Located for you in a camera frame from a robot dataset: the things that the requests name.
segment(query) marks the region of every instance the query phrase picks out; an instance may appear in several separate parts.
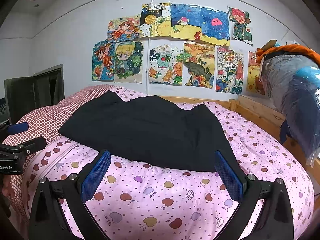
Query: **white wall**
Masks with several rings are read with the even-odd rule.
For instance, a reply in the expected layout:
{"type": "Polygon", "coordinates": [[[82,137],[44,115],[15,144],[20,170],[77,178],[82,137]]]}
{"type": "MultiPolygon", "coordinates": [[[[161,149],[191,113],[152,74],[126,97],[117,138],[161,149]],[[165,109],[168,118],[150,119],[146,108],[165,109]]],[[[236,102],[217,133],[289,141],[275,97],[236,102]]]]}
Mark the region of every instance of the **white wall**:
{"type": "MultiPolygon", "coordinates": [[[[314,35],[316,30],[307,28],[278,0],[155,0],[155,2],[167,1],[194,3],[223,11],[227,11],[229,5],[248,11],[252,21],[254,47],[240,41],[231,41],[231,47],[240,48],[245,54],[248,50],[255,51],[256,47],[263,46],[270,39],[277,39],[282,45],[287,40],[296,40],[320,52],[320,46],[314,35]]],[[[39,16],[36,36],[32,41],[30,73],[63,63],[66,96],[83,87],[101,83],[92,82],[92,47],[105,39],[111,19],[138,14],[141,4],[149,2],[150,0],[57,0],[39,16]]],[[[247,65],[247,61],[245,57],[244,66],[247,65]]],[[[145,84],[123,83],[122,85],[145,92],[145,84]]],[[[220,100],[232,97],[214,92],[214,89],[161,84],[150,84],[149,93],[220,100]]]]}
{"type": "Polygon", "coordinates": [[[4,97],[4,80],[29,76],[32,37],[36,17],[10,13],[0,28],[0,98],[4,97]]]}

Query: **wooden bed frame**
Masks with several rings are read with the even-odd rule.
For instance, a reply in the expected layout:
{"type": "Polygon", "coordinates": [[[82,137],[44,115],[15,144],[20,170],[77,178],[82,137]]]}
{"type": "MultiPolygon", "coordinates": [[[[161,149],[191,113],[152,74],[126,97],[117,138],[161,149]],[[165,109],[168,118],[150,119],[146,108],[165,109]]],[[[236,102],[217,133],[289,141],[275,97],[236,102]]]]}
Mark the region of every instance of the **wooden bed frame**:
{"type": "MultiPolygon", "coordinates": [[[[183,98],[183,97],[167,97],[161,96],[162,98],[174,102],[174,103],[189,103],[196,104],[204,101],[215,102],[226,109],[234,111],[249,120],[261,129],[265,130],[268,134],[273,136],[276,140],[280,141],[279,133],[280,126],[285,120],[285,117],[278,111],[262,105],[248,97],[239,95],[238,99],[230,99],[229,101],[218,101],[218,100],[207,100],[207,99],[195,99],[195,98],[183,98]]],[[[313,168],[306,165],[306,157],[301,150],[299,144],[287,137],[287,141],[283,146],[301,163],[303,168],[308,171],[315,178],[317,183],[320,185],[320,159],[317,158],[314,162],[313,168]]],[[[320,207],[320,197],[315,201],[314,211],[320,207]]]]}

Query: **poster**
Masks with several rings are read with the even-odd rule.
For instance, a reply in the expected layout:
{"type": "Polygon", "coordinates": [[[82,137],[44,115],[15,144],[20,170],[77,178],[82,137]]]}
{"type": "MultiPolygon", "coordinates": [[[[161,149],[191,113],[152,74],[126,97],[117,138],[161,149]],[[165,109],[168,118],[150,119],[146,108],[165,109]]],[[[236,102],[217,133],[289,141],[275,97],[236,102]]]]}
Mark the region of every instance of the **poster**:
{"type": "Polygon", "coordinates": [[[174,38],[200,40],[200,6],[171,4],[171,27],[171,36],[174,38]]]}
{"type": "Polygon", "coordinates": [[[111,20],[107,41],[130,41],[139,37],[140,14],[111,20]]]}
{"type": "Polygon", "coordinates": [[[114,82],[142,82],[142,41],[116,43],[114,82]]]}
{"type": "Polygon", "coordinates": [[[185,41],[183,63],[191,75],[186,86],[213,87],[215,46],[185,41]]]}
{"type": "Polygon", "coordinates": [[[253,94],[265,95],[263,85],[259,80],[260,64],[258,64],[256,61],[257,55],[249,51],[247,91],[253,94]]]}
{"type": "Polygon", "coordinates": [[[93,47],[92,81],[113,80],[115,44],[100,41],[93,47]]]}
{"type": "Polygon", "coordinates": [[[229,46],[229,18],[226,12],[201,7],[201,40],[208,43],[229,46]]]}
{"type": "Polygon", "coordinates": [[[219,47],[217,57],[216,91],[240,95],[243,84],[244,55],[219,47]]]}
{"type": "Polygon", "coordinates": [[[140,17],[140,37],[170,36],[170,3],[143,4],[140,17]]]}
{"type": "Polygon", "coordinates": [[[228,11],[230,20],[235,23],[232,37],[248,44],[253,44],[251,29],[248,26],[251,23],[249,13],[231,7],[228,7],[228,11]]]}
{"type": "Polygon", "coordinates": [[[150,49],[149,81],[152,83],[182,84],[183,48],[173,44],[150,49]]]}

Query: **red checkered fabric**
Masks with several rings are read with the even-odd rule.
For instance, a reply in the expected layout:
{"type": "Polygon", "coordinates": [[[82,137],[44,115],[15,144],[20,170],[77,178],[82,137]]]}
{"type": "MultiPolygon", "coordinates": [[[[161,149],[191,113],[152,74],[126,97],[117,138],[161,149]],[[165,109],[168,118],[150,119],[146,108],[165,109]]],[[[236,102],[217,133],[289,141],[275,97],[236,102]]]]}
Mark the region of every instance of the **red checkered fabric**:
{"type": "MultiPolygon", "coordinates": [[[[62,100],[57,105],[36,109],[29,114],[26,114],[19,121],[27,122],[29,124],[28,131],[9,136],[3,143],[15,146],[39,136],[43,136],[47,140],[47,144],[53,140],[57,140],[62,136],[58,133],[58,130],[74,111],[91,99],[97,98],[108,90],[114,90],[115,88],[117,87],[113,85],[87,87],[62,100]]],[[[26,168],[33,156],[34,155],[27,157],[23,169],[26,168]]],[[[15,191],[15,197],[11,198],[11,204],[21,217],[27,221],[22,202],[22,177],[22,175],[12,176],[11,186],[15,191]]]]}

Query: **silver bolt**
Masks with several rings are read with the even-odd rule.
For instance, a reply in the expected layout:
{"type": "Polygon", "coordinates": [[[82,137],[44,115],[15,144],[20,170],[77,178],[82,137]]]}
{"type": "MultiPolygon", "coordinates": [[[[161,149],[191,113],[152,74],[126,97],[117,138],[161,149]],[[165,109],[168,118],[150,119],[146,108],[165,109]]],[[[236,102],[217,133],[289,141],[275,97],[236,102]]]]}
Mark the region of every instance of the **silver bolt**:
{"type": "Polygon", "coordinates": [[[42,178],[39,180],[40,183],[45,183],[46,181],[47,181],[47,178],[46,178],[46,177],[42,177],[42,178]]]}
{"type": "Polygon", "coordinates": [[[75,174],[75,173],[72,173],[72,174],[70,174],[69,175],[69,177],[68,177],[70,180],[74,180],[74,179],[76,179],[77,178],[77,174],[75,174]]]}
{"type": "Polygon", "coordinates": [[[283,184],[283,183],[284,183],[283,179],[280,179],[280,178],[277,179],[277,182],[278,182],[279,184],[283,184]]]}
{"type": "Polygon", "coordinates": [[[253,174],[248,174],[247,177],[248,177],[249,180],[255,180],[256,179],[256,176],[254,176],[253,174]]]}

